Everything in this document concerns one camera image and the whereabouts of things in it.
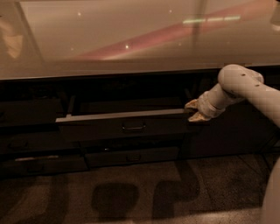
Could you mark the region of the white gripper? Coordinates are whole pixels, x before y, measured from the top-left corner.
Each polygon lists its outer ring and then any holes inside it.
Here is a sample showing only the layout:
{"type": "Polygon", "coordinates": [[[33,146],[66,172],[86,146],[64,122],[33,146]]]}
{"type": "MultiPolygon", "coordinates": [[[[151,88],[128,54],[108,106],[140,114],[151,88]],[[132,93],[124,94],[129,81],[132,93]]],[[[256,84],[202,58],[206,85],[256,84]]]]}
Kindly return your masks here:
{"type": "Polygon", "coordinates": [[[216,118],[225,111],[224,108],[216,108],[210,103],[208,91],[203,93],[198,100],[193,99],[185,105],[185,111],[194,110],[198,110],[198,112],[188,118],[190,123],[207,122],[209,119],[216,118]]]}

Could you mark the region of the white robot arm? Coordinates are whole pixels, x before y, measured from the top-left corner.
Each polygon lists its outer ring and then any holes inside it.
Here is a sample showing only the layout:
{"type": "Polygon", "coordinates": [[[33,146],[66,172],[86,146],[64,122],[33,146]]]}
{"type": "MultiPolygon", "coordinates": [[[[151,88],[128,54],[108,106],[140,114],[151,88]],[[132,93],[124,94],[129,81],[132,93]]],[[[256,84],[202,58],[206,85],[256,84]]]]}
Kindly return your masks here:
{"type": "MultiPolygon", "coordinates": [[[[236,64],[224,66],[218,73],[218,83],[185,105],[186,111],[195,110],[188,121],[207,122],[242,100],[249,101],[280,128],[280,91],[265,85],[260,73],[236,64]]],[[[280,224],[280,158],[269,176],[260,224],[280,224]]]]}

